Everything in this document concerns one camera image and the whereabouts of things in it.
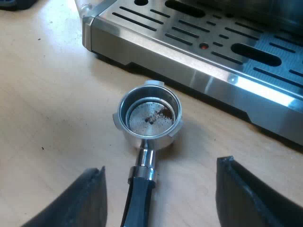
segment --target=slot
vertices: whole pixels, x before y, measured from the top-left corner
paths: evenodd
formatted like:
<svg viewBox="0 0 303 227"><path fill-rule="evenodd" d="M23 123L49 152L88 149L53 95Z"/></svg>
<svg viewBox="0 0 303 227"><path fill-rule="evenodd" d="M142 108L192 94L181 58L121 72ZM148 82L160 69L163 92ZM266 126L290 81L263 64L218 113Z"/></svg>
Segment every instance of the slot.
<svg viewBox="0 0 303 227"><path fill-rule="evenodd" d="M243 33L243 32L237 31L237 30L234 30L234 29L229 28L229 27L226 27L225 30L230 31L230 32L234 32L236 34L239 34L239 35L242 35L242 36L254 39L254 40L259 40L259 38L255 37L253 35L249 35L249 34L246 34L246 33Z"/></svg>
<svg viewBox="0 0 303 227"><path fill-rule="evenodd" d="M282 61L279 57L261 51L254 47L247 46L245 44L233 44L231 49L232 52L236 54L242 55L269 66L279 66L282 64Z"/></svg>
<svg viewBox="0 0 303 227"><path fill-rule="evenodd" d="M290 80L290 79L286 79L286 78L281 77L281 76L279 76L279 75L276 75L276 74L274 74L274 73L271 73L271 72L268 72L268 71L265 71L265 70L262 70L262 69L259 69L259 68L256 68L256 67L254 67L254 70L257 71L257 72L261 72L261 73L263 73L263 74L265 74L265 75L271 76L271 77L273 77L273 78L279 79L279 80L281 80L281 81L284 81L284 82L286 82L286 83L289 83L289 84L295 85L295 86L297 86L297 87L303 88L303 85L302 85L302 84L299 84L299 83L297 83L297 82L294 82L294 81L292 81L292 80Z"/></svg>
<svg viewBox="0 0 303 227"><path fill-rule="evenodd" d="M193 43L191 43L191 42L189 42L189 41L187 41L187 40L185 40L185 39L181 39L181 38L179 38L179 37L176 37L175 35L171 35L171 34L169 34L169 33L166 33L165 36L167 36L167 37L169 37L169 38L171 38L171 39L177 40L177 41L179 41L179 42L182 42L182 43L184 43L184 44L187 44L187 45L189 45L189 46L192 46L192 45L193 45Z"/></svg>
<svg viewBox="0 0 303 227"><path fill-rule="evenodd" d="M295 71L295 70L289 70L289 72L290 72L290 73L293 73L293 74L295 74L295 75L298 75L298 76L300 76L300 77L303 77L303 73L301 73L301 72L297 72L297 71Z"/></svg>
<svg viewBox="0 0 303 227"><path fill-rule="evenodd" d="M195 33L191 33L191 32L189 32L189 31L183 30L183 29L181 29L181 28L178 28L178 27L173 26L172 29L173 29L173 30L176 30L176 31L178 31L178 32L181 32L181 33L183 33L183 34L189 35L189 36L191 36L191 37L199 38L199 36L196 35Z"/></svg>
<svg viewBox="0 0 303 227"><path fill-rule="evenodd" d="M294 45L303 47L303 44L301 44L301 43L297 43L297 42L295 42L295 41L292 41L292 40L289 40L289 39L280 37L280 36L278 36L278 35L275 35L275 38L280 39L280 40L283 40L283 41L288 42L288 43L290 43L290 44L294 44Z"/></svg>
<svg viewBox="0 0 303 227"><path fill-rule="evenodd" d="M247 20L247 21L249 21L251 23L257 24L257 25L268 26L267 24L265 24L263 22L258 22L256 20L250 19L248 17L241 17L241 18L244 19L244 20Z"/></svg>
<svg viewBox="0 0 303 227"><path fill-rule="evenodd" d="M248 28L250 30L253 30L255 32L260 32L260 33L264 33L263 31L257 29L257 28L254 28L254 27L251 27L251 26L248 26L248 25L245 25L245 24L242 24L242 23L239 23L239 22L235 22L236 25L239 25L239 26L242 26L242 27L245 27L245 28Z"/></svg>
<svg viewBox="0 0 303 227"><path fill-rule="evenodd" d="M222 34L220 34L219 36L220 36L221 38L223 38L223 39L229 39L228 36L225 36L225 35L222 35Z"/></svg>
<svg viewBox="0 0 303 227"><path fill-rule="evenodd" d="M288 48L283 47L283 46L280 46L280 45L278 45L278 44L269 43L269 45L274 46L274 47L277 47L277 48L280 48L280 49L282 49L282 50L285 50L285 51L288 51L288 52L291 52L291 53L295 53L294 50L288 49Z"/></svg>
<svg viewBox="0 0 303 227"><path fill-rule="evenodd" d="M215 15L215 14L213 14L213 17L218 18L218 19L222 18L221 16L218 16L218 15Z"/></svg>
<svg viewBox="0 0 303 227"><path fill-rule="evenodd" d="M149 29L149 30L152 30L152 31L154 31L154 32L157 31L156 28L153 28L153 27L150 27L150 26L148 26L148 25L142 24L142 23L140 23L140 22L138 22L138 21L135 21L135 20L133 20L133 19L130 19L130 18L128 18L128 17L125 17L125 16L123 16L123 15L121 15L121 14L113 13L113 15L115 15L115 16L117 16L117 17L120 17L120 18L122 18L122 19L124 19L124 20L127 20L127 21L129 21L129 22L132 22L132 23L134 23L134 24L136 24L136 25L145 27L145 28L147 28L147 29Z"/></svg>
<svg viewBox="0 0 303 227"><path fill-rule="evenodd" d="M216 23L212 22L212 21L207 21L206 23L208 23L209 25L215 26Z"/></svg>
<svg viewBox="0 0 303 227"><path fill-rule="evenodd" d="M171 9L174 9L176 11L179 11L181 13L185 13L187 15L193 16L193 17L204 17L205 13L203 10L192 7L190 5L184 4L179 1L175 0L168 0L165 2L165 6Z"/></svg>
<svg viewBox="0 0 303 227"><path fill-rule="evenodd" d="M200 26L197 26L197 25L193 25L193 24L191 24L191 23L189 23L189 22L186 22L186 21L184 21L184 20L179 20L179 22L182 23L182 24L184 24L184 25L188 25L188 26L190 26L190 27L199 29L199 30L204 31L204 32L210 32L210 31L209 31L208 29L206 29L206 28L203 28L203 27L200 27Z"/></svg>
<svg viewBox="0 0 303 227"><path fill-rule="evenodd" d="M159 14L159 15L164 16L164 17L167 17L167 18L170 18L170 15L167 15L167 14L165 14L165 13L161 13L161 12L156 11L156 10L154 10L154 9L151 9L151 12L156 13L156 14Z"/></svg>
<svg viewBox="0 0 303 227"><path fill-rule="evenodd" d="M120 6L120 9L123 9L123 10L125 10L125 11L127 11L127 12L133 13L133 14L135 14L135 15L141 16L141 17L143 17L143 18L146 18L146 19L151 20L151 21L153 21L153 22L156 22L156 23L158 23L158 24L161 24L161 25L164 24L162 21L159 21L159 20L156 20L156 19L154 19L154 18L148 17L148 16L146 16L146 15L144 15L144 14L138 13L138 12L136 12L136 11L133 11L133 10L128 9L128 8L125 8L125 7L123 7L123 6Z"/></svg>
<svg viewBox="0 0 303 227"><path fill-rule="evenodd" d="M223 46L223 44L221 44L221 43L217 43L217 42L213 42L213 44L214 44L214 45L216 45L216 46L220 46L220 47L222 47L222 46Z"/></svg>
<svg viewBox="0 0 303 227"><path fill-rule="evenodd" d="M293 37L296 37L296 38L301 38L303 39L303 35L300 35L300 34L297 34L297 33L294 33L294 32L291 32L291 31L287 31L285 29L280 29L281 32L284 32L284 33L287 33Z"/></svg>
<svg viewBox="0 0 303 227"><path fill-rule="evenodd" d="M134 3L137 5L137 6L145 6L148 4L148 0L134 0Z"/></svg>
<svg viewBox="0 0 303 227"><path fill-rule="evenodd" d="M228 57L228 56L223 55L223 54L218 53L218 52L214 52L214 51L213 51L212 54L215 55L215 56L218 56L218 57L220 57L220 58L224 58L224 59L226 59L226 60L229 60L229 61L231 61L231 62L234 62L234 63L236 63L236 64L239 64L239 65L242 65L242 64L243 64L243 62L241 62L241 61L239 61L239 60L236 60L236 59L234 59L234 58Z"/></svg>
<svg viewBox="0 0 303 227"><path fill-rule="evenodd" d="M216 6L211 6L211 5L209 5L209 4L207 4L207 3L204 3L204 2L199 2L199 1L197 1L197 4L198 4L198 5L201 5L201 6L204 6L204 7L206 7L206 8L213 9L213 10L222 11L222 9L220 9L220 8L218 8L218 7L216 7Z"/></svg>

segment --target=portafilter handle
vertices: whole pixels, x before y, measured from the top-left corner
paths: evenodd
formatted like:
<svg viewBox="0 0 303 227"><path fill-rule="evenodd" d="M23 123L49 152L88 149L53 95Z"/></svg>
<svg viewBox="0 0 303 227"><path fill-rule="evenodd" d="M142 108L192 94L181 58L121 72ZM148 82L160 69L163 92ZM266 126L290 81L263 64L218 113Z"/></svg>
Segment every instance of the portafilter handle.
<svg viewBox="0 0 303 227"><path fill-rule="evenodd" d="M156 186L155 151L140 148L136 165L129 173L128 195L121 227L147 227L152 189Z"/></svg>

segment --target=black handle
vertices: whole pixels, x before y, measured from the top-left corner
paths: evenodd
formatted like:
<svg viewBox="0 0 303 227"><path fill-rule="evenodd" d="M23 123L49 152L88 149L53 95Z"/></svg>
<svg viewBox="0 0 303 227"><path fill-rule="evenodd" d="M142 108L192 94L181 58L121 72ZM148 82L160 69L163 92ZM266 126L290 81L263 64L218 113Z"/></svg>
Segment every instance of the black handle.
<svg viewBox="0 0 303 227"><path fill-rule="evenodd" d="M147 227L155 182L143 177L129 179L129 189L121 227Z"/></svg>

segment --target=wooden table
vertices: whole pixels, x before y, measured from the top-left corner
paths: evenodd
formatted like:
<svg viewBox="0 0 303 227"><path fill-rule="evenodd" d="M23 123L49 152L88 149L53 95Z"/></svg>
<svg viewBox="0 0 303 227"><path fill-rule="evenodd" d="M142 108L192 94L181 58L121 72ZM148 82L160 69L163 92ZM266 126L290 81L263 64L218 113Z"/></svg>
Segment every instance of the wooden table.
<svg viewBox="0 0 303 227"><path fill-rule="evenodd" d="M106 166L107 226L120 226L136 152L112 121L121 97L148 79L101 61L81 43L74 0L0 11L0 222L17 227L88 167ZM151 227L218 227L217 157L303 205L303 150L174 90L185 125L158 159Z"/></svg>

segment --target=espresso machine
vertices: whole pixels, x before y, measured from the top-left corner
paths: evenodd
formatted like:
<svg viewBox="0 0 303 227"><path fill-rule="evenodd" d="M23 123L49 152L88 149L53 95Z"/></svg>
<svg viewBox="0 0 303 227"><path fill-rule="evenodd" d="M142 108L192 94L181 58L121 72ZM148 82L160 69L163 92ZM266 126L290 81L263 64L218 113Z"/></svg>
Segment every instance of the espresso machine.
<svg viewBox="0 0 303 227"><path fill-rule="evenodd" d="M95 0L81 15L83 45L233 106L252 124L303 145L302 6Z"/></svg>

